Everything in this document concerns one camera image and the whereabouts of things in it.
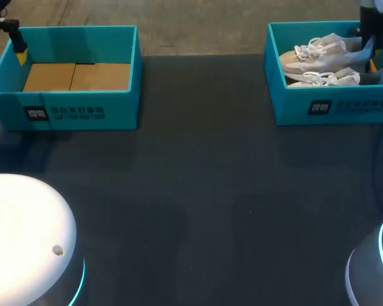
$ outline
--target small hole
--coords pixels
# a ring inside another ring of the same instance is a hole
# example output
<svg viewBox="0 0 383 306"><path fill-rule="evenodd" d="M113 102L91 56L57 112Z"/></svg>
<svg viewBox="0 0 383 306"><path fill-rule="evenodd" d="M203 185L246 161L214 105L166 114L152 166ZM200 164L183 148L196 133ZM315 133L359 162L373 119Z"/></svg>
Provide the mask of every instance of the small hole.
<svg viewBox="0 0 383 306"><path fill-rule="evenodd" d="M52 252L54 252L55 255L57 256L62 256L64 255L64 250L62 247L60 247L59 245L55 245L52 247Z"/></svg>

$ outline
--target concrete floor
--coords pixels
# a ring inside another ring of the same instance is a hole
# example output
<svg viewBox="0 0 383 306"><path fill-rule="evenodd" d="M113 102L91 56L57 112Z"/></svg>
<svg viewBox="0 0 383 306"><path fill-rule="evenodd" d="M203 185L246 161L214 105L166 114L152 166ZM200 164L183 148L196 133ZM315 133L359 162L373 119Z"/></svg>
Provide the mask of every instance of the concrete floor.
<svg viewBox="0 0 383 306"><path fill-rule="evenodd" d="M144 55L262 53L268 22L354 20L356 0L13 0L22 26L137 25ZM0 55L8 37L0 32Z"/></svg>

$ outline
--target white dome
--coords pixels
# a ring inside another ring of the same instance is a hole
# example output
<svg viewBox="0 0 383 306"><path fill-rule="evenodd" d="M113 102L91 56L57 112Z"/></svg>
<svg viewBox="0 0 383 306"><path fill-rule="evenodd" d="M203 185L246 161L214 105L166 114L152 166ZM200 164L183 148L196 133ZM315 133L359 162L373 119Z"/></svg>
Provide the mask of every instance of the white dome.
<svg viewBox="0 0 383 306"><path fill-rule="evenodd" d="M49 185L0 174L0 306L28 305L54 285L75 248L67 202Z"/></svg>

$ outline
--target open box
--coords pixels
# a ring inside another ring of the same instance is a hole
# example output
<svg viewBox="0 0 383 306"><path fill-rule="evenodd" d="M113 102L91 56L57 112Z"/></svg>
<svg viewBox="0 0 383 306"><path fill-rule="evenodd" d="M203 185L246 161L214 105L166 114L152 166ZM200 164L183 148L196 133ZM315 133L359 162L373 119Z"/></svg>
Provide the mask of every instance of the open box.
<svg viewBox="0 0 383 306"><path fill-rule="evenodd" d="M383 122L383 85L287 87L279 56L331 33L349 37L355 21L277 22L268 25L264 69L278 125ZM383 50L374 58L383 67Z"/></svg>
<svg viewBox="0 0 383 306"><path fill-rule="evenodd" d="M135 26L25 27L21 66L7 44L0 59L0 121L10 131L135 129L142 57ZM22 92L33 63L130 64L127 90Z"/></svg>

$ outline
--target tan cardboard box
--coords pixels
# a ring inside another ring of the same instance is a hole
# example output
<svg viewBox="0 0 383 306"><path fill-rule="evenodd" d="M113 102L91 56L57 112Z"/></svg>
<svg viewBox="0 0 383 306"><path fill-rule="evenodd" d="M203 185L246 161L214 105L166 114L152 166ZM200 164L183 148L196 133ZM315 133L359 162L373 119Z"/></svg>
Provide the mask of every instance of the tan cardboard box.
<svg viewBox="0 0 383 306"><path fill-rule="evenodd" d="M128 89L130 64L77 64L71 91L121 91Z"/></svg>
<svg viewBox="0 0 383 306"><path fill-rule="evenodd" d="M70 90L75 64L33 64L23 91Z"/></svg>

